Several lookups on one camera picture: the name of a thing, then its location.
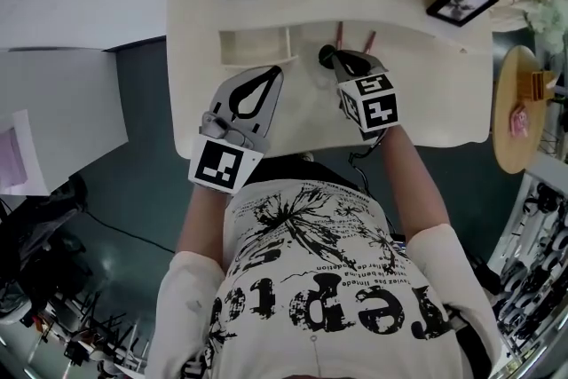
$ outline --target pink paper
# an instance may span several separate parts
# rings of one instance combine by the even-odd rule
[[[529,136],[529,114],[524,105],[518,105],[511,113],[510,133],[513,138]]]
[[[28,175],[21,159],[16,130],[0,133],[0,190],[26,183]]]

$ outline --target red stick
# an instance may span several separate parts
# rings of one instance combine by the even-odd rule
[[[367,43],[365,44],[365,50],[363,51],[365,54],[371,53],[371,48],[373,48],[373,41],[375,40],[375,35],[376,32],[373,30],[373,32],[371,32],[371,35],[367,39]]]
[[[335,34],[335,48],[339,51],[343,46],[343,21],[337,23],[337,33]]]

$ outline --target picture frame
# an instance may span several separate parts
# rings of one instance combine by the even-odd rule
[[[465,26],[499,0],[435,0],[426,14],[456,27]]]

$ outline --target black and white marker cube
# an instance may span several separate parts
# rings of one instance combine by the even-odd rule
[[[361,131],[398,125],[397,93],[387,75],[369,75],[339,83],[345,113]]]
[[[200,134],[193,138],[189,179],[223,193],[235,194],[245,185],[263,156],[224,139]]]

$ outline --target black picture frame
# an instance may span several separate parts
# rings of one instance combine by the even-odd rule
[[[426,14],[460,28],[461,26],[465,26],[468,22],[475,19],[489,7],[499,2],[499,0],[486,0],[486,2],[480,5],[476,5],[480,1],[481,0],[475,0],[475,2],[473,2],[473,0],[470,0],[472,4],[463,4],[464,7],[470,8],[463,10],[456,8],[456,6],[459,6],[460,4],[458,4],[455,0],[436,0],[426,9]],[[462,19],[457,18],[460,12],[462,12],[461,14],[463,15]]]

